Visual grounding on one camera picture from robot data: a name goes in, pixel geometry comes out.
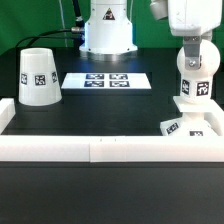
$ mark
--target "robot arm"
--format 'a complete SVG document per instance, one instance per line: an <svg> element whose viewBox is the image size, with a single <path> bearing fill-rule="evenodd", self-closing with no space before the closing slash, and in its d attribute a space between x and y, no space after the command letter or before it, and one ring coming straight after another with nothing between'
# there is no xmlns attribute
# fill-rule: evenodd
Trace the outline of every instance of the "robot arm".
<svg viewBox="0 0 224 224"><path fill-rule="evenodd" d="M186 69L200 69L200 44L220 25L222 0L151 0L150 7L156 19L168 16L172 35L184 38Z"/></svg>

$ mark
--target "black cable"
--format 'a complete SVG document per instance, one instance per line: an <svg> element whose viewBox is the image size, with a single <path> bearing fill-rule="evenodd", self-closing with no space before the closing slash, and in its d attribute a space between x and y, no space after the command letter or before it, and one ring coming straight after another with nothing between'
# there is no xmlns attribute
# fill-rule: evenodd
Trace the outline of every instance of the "black cable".
<svg viewBox="0 0 224 224"><path fill-rule="evenodd" d="M48 31L48 32L44 32L44 33L41 33L40 35L38 35L38 36L35 36L28 44L27 44L27 48L28 47L31 47L32 46L32 44L34 43L34 42L36 42L40 37L42 37L43 38L43 36L48 36L48 35L52 35L52 34L56 34L56 33L65 33L65 32L67 32L67 33L71 33L71 29L61 29L61 30L53 30L53 31Z"/></svg>
<svg viewBox="0 0 224 224"><path fill-rule="evenodd" d="M75 12L76 17L82 16L78 0L72 0L72 3L73 3L73 8L74 8L74 12Z"/></svg>
<svg viewBox="0 0 224 224"><path fill-rule="evenodd" d="M73 3L73 8L74 8L74 13L76 16L75 25L78 27L84 27L85 23L84 23L84 20L82 19L80 7L79 7L79 1L72 0L72 3Z"/></svg>
<svg viewBox="0 0 224 224"><path fill-rule="evenodd" d="M30 37L26 37L26 38L23 38L22 40L20 40L15 48L17 48L23 41L26 41L26 40L29 40L29 39L71 39L71 40L74 40L75 38L74 37L47 37L47 36L30 36Z"/></svg>

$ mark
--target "paper cup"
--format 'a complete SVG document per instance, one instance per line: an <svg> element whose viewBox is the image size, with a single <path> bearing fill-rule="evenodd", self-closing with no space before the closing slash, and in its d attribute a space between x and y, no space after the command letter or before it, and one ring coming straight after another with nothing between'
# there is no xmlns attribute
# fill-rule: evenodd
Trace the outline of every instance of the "paper cup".
<svg viewBox="0 0 224 224"><path fill-rule="evenodd" d="M20 53L19 102L44 106L61 100L52 50L30 48Z"/></svg>

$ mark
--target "cable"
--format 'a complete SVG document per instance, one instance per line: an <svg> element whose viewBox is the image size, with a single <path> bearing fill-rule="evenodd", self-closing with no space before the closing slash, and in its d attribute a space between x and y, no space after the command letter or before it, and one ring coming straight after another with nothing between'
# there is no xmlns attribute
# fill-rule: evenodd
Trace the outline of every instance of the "cable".
<svg viewBox="0 0 224 224"><path fill-rule="evenodd" d="M64 19L63 5L62 5L61 0L58 0L58 1L59 1L59 7L60 7L62 28L65 29L65 19ZM65 47L68 47L68 41L67 41L67 39L65 39Z"/></svg>
<svg viewBox="0 0 224 224"><path fill-rule="evenodd" d="M65 32L66 33L71 33L71 29L53 30L53 31L48 31L48 32L42 33L38 36L33 37L33 39L27 44L26 47L28 48L28 47L32 46L32 44L34 42L36 42L39 39L39 37L43 38L43 36L48 36L48 35L56 34L56 33L65 33Z"/></svg>
<svg viewBox="0 0 224 224"><path fill-rule="evenodd" d="M78 2L78 0L72 0L72 3L73 3L73 9L74 9L74 12L75 12L75 16L76 16L76 21L75 21L76 26L84 27L84 20L83 20L82 15L81 15L79 2Z"/></svg>
<svg viewBox="0 0 224 224"><path fill-rule="evenodd" d="M15 48L19 47L19 45L23 42L23 41L26 41L26 40L29 40L29 39L70 39L70 40L74 40L75 37L47 37L47 36L30 36L30 37L26 37L26 38L23 38L22 40L20 40Z"/></svg>

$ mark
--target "black table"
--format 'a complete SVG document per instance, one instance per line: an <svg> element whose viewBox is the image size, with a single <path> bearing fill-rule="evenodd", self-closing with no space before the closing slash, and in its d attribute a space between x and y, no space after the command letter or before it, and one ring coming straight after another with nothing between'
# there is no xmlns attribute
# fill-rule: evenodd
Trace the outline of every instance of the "black table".
<svg viewBox="0 0 224 224"><path fill-rule="evenodd" d="M150 91L62 91L47 107L18 103L19 52L0 57L0 95L16 99L4 135L160 135L178 116L176 49L142 49L137 59L101 63L54 49L59 81L66 72L143 72ZM222 67L213 97L222 103ZM224 222L223 163L0 163L3 224L213 224Z"/></svg>

